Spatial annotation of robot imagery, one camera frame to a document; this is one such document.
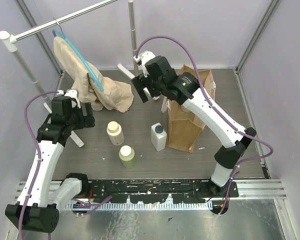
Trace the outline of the cream bottle beige cap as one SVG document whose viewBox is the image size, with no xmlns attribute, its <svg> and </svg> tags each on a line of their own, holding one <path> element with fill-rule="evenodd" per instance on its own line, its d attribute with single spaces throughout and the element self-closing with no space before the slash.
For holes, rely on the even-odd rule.
<svg viewBox="0 0 300 240">
<path fill-rule="evenodd" d="M 183 105 L 181 106 L 181 110 L 182 110 L 184 113 L 190 113 L 190 112 L 191 112 L 188 108 L 184 107 Z"/>
</svg>

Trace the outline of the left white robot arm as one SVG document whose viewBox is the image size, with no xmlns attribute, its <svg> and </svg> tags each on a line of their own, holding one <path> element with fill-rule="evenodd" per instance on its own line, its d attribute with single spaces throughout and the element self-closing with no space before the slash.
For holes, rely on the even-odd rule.
<svg viewBox="0 0 300 240">
<path fill-rule="evenodd" d="M 86 115 L 74 89 L 60 90 L 52 99 L 51 113 L 35 135 L 36 153 L 25 186 L 16 203 L 5 208 L 5 216 L 16 228 L 50 234 L 68 202 L 89 195 L 90 184 L 83 173 L 69 173 L 57 190 L 49 192 L 56 164 L 72 131 L 95 126 L 91 105 L 85 107 Z"/>
</svg>

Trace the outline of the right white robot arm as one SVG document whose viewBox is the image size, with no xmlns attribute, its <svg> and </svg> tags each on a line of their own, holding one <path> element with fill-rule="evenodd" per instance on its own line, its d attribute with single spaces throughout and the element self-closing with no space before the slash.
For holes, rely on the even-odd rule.
<svg viewBox="0 0 300 240">
<path fill-rule="evenodd" d="M 205 89 L 201 89 L 198 77 L 190 72 L 177 74 L 166 57 L 146 51 L 134 57 L 134 62 L 142 67 L 142 73 L 131 81 L 143 103 L 148 101 L 148 96 L 163 95 L 195 114 L 220 140 L 222 146 L 214 155 L 216 166 L 210 177 L 209 191 L 221 197 L 227 191 L 231 172 L 256 131 L 234 121 Z"/>
</svg>

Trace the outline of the brown canvas bag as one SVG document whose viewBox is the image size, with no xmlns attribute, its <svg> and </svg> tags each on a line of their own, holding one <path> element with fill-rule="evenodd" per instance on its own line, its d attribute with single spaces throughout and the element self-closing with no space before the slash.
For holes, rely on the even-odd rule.
<svg viewBox="0 0 300 240">
<path fill-rule="evenodd" d="M 181 75 L 185 72 L 191 73 L 195 77 L 197 76 L 195 70 L 185 64 L 176 74 Z M 215 100 L 216 84 L 212 70 L 199 70 L 199 76 L 207 93 Z M 168 100 L 167 97 L 164 96 L 161 112 L 165 113 L 166 111 L 168 114 L 166 146 L 193 153 L 195 142 L 200 133 L 204 130 L 206 124 L 194 113 L 179 105 L 176 101 Z"/>
</svg>

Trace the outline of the beige cloth garment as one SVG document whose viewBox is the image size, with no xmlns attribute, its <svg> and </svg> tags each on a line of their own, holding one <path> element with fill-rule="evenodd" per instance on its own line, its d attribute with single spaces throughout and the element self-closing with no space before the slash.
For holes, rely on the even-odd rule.
<svg viewBox="0 0 300 240">
<path fill-rule="evenodd" d="M 103 87 L 101 91 L 86 66 L 64 39 L 56 36 L 53 40 L 53 50 L 65 71 L 74 80 L 72 88 L 78 91 L 80 102 L 91 103 L 94 111 L 106 108 L 125 113 L 129 110 L 134 100 L 129 84 L 103 76 L 93 64 L 88 63 Z"/>
</svg>

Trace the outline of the beige bottle pink cap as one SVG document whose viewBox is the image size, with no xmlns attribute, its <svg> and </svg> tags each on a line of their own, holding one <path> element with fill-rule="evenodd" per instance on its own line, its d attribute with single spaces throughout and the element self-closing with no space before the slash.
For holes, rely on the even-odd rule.
<svg viewBox="0 0 300 240">
<path fill-rule="evenodd" d="M 106 132 L 113 145 L 119 146 L 123 144 L 124 134 L 119 123 L 117 123 L 116 121 L 110 121 L 107 125 Z"/>
</svg>

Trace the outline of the blue clothes hanger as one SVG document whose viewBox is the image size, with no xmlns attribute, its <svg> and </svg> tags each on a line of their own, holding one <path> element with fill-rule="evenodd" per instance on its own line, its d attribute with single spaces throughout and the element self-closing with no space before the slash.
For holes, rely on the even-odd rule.
<svg viewBox="0 0 300 240">
<path fill-rule="evenodd" d="M 62 38 L 63 40 L 65 40 L 65 42 L 70 46 L 70 48 L 74 51 L 74 53 L 79 57 L 79 59 L 81 60 L 81 62 L 83 63 L 83 65 L 86 67 L 86 69 L 88 70 L 88 75 L 93 79 L 94 83 L 98 86 L 98 88 L 101 90 L 101 92 L 104 92 L 104 88 L 101 84 L 101 82 L 99 81 L 97 75 L 94 73 L 94 71 L 92 70 L 92 68 L 89 66 L 88 62 L 84 59 L 84 57 L 81 55 L 81 53 L 78 51 L 78 49 L 73 45 L 73 43 L 65 36 L 65 34 L 62 31 L 53 29 L 52 30 L 52 34 L 54 37 L 59 36 L 60 38 Z"/>
</svg>

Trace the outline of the white square bottle black cap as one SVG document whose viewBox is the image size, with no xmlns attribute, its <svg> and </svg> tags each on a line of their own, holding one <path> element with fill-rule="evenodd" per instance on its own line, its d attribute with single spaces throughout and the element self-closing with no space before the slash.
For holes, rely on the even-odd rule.
<svg viewBox="0 0 300 240">
<path fill-rule="evenodd" d="M 150 135 L 155 149 L 158 152 L 162 151 L 166 147 L 167 132 L 159 122 L 151 126 Z"/>
</svg>

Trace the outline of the yellow-green bottle cream cap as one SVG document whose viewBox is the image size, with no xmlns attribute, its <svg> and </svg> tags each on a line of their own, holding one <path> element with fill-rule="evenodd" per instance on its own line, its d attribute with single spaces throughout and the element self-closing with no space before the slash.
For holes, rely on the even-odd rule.
<svg viewBox="0 0 300 240">
<path fill-rule="evenodd" d="M 132 169 L 137 165 L 135 151 L 132 147 L 124 145 L 119 150 L 119 158 L 122 165 L 127 169 Z"/>
</svg>

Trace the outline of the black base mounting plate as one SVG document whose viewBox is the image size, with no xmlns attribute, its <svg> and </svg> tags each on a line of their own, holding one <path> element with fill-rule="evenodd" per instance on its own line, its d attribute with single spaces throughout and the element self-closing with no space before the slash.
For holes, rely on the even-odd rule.
<svg viewBox="0 0 300 240">
<path fill-rule="evenodd" d="M 206 179 L 98 179 L 89 180 L 88 188 L 75 198 L 100 203 L 111 196 L 114 204 L 162 204 L 172 197 L 173 204 L 192 204 L 224 198 L 226 193 L 227 187 L 217 192 Z"/>
</svg>

